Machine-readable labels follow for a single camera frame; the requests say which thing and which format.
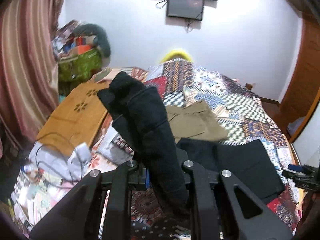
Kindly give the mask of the patchwork patterned bedsheet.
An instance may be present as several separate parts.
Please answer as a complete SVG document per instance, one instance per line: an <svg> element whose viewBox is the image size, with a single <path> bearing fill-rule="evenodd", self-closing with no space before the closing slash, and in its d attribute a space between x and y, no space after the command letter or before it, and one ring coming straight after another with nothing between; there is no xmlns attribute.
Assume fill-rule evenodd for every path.
<svg viewBox="0 0 320 240"><path fill-rule="evenodd" d="M183 59L170 60L148 70L125 68L137 80L159 89L166 106L188 107L205 101L217 122L228 132L227 146L254 140L263 144L278 173L294 162L289 142L263 109L261 98L218 72ZM62 180L60 156L36 142L29 153L30 165L17 177L12 199L15 215L31 229L68 192ZM136 239L189 239L188 229L165 219L152 191L133 197L132 230Z"/></svg>

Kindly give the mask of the dark navy pants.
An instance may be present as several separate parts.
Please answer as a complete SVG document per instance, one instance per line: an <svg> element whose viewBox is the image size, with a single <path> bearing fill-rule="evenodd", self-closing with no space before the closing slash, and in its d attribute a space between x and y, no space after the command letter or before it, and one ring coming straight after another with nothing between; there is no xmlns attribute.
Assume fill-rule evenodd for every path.
<svg viewBox="0 0 320 240"><path fill-rule="evenodd" d="M217 142L182 138L179 149L191 161L214 172L229 170L265 204L272 202L285 186L260 140L231 146Z"/></svg>

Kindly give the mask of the black pants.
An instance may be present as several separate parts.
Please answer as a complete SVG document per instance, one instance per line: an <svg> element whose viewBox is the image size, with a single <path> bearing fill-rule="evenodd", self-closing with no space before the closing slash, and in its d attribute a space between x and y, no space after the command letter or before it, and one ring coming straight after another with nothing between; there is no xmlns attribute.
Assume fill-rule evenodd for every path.
<svg viewBox="0 0 320 240"><path fill-rule="evenodd" d="M134 151L134 159L148 169L162 210L179 220L188 219L188 193L176 142L157 88L119 72L97 96L112 116L113 128Z"/></svg>

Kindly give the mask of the green patterned bag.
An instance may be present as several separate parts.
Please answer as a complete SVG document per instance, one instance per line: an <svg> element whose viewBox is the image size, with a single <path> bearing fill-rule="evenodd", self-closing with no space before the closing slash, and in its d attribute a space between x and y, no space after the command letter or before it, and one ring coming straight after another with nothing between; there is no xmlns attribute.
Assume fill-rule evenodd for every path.
<svg viewBox="0 0 320 240"><path fill-rule="evenodd" d="M59 81L87 81L92 76L92 70L102 67L99 50L91 49L83 54L69 57L58 62Z"/></svg>

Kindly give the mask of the wooden folding lap table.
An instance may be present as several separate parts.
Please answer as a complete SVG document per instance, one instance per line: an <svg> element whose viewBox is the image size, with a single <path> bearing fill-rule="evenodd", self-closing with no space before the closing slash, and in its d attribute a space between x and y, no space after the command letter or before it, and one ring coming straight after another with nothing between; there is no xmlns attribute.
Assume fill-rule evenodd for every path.
<svg viewBox="0 0 320 240"><path fill-rule="evenodd" d="M107 84L82 83L52 112L36 140L69 157L85 142L91 146L107 114L97 93Z"/></svg>

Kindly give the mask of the grey neck pillow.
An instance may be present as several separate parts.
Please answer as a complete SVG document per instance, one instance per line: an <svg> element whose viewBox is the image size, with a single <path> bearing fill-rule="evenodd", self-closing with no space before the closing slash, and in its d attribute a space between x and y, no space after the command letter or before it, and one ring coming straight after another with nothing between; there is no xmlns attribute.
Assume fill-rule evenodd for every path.
<svg viewBox="0 0 320 240"><path fill-rule="evenodd" d="M81 24L74 30L75 36L82 36L86 38L86 43L98 48L104 58L111 55L111 47L104 28L97 24Z"/></svg>

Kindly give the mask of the wooden door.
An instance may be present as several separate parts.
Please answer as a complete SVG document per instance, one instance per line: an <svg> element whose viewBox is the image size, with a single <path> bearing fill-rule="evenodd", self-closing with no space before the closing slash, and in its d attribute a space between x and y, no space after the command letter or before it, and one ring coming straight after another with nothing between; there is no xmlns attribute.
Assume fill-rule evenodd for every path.
<svg viewBox="0 0 320 240"><path fill-rule="evenodd" d="M295 70L280 103L289 141L294 142L319 102L319 23L304 0L287 0L302 14L302 33Z"/></svg>

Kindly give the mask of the yellow pillow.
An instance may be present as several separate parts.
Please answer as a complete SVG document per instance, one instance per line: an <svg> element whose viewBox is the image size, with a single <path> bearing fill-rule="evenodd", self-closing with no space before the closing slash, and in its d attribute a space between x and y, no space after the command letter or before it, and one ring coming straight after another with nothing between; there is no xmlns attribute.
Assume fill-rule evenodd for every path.
<svg viewBox="0 0 320 240"><path fill-rule="evenodd" d="M171 50L163 57L163 59L161 59L160 63L164 63L164 62L171 61L174 59L183 59L188 62L193 62L192 57L188 53L186 53L185 51Z"/></svg>

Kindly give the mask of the striped maroon curtain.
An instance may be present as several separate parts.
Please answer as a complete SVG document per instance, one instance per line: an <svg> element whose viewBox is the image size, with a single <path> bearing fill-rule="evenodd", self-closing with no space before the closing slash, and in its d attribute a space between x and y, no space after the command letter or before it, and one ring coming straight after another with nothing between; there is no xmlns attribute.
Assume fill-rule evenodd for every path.
<svg viewBox="0 0 320 240"><path fill-rule="evenodd" d="M58 104L52 40L64 0L4 0L1 4L1 122L22 148Z"/></svg>

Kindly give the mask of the khaki folded pants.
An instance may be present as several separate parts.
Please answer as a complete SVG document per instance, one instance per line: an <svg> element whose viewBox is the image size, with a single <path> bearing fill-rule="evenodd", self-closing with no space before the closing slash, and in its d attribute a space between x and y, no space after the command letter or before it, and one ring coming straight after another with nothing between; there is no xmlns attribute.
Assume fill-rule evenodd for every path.
<svg viewBox="0 0 320 240"><path fill-rule="evenodd" d="M176 142L181 139L213 142L228 139L228 131L219 125L216 116L204 100L184 108L167 106L166 110Z"/></svg>

